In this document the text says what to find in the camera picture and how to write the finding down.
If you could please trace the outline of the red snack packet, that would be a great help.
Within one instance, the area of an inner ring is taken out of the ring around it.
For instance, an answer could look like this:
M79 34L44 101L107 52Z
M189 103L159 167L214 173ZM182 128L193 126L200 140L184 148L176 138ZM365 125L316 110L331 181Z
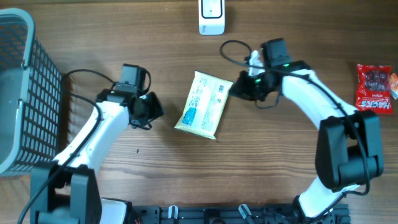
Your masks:
M391 66L356 65L358 87L355 107L360 111L392 114L389 78Z

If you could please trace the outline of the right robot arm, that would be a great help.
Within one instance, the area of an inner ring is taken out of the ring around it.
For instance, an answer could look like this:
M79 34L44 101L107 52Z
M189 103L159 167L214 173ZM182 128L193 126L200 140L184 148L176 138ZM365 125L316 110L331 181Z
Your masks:
M334 212L347 195L365 196L371 180L382 175L384 161L378 115L360 111L333 93L303 60L293 61L282 38L249 50L244 67L231 87L231 96L266 100L270 93L295 103L318 129L317 176L296 196L291 223L315 223Z

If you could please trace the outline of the cream snack bag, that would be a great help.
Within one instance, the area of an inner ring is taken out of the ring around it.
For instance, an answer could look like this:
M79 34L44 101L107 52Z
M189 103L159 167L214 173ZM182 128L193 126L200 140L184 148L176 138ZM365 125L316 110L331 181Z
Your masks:
M174 128L214 139L232 85L231 81L196 70L183 113Z

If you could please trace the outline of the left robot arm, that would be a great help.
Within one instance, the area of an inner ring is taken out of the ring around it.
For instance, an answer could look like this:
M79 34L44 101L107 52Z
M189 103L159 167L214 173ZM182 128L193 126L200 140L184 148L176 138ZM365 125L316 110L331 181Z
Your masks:
M127 128L150 130L164 113L150 91L149 71L124 64L121 79L104 89L89 120L74 140L51 162L32 169L30 200L22 211L31 223L141 223L126 200L100 196L96 176L111 145Z

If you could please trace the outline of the orange small box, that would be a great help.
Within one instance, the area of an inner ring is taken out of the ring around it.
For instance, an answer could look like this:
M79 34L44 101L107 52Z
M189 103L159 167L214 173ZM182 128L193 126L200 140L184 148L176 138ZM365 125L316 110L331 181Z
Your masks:
M389 77L389 91L393 99L398 99L398 77L395 73Z

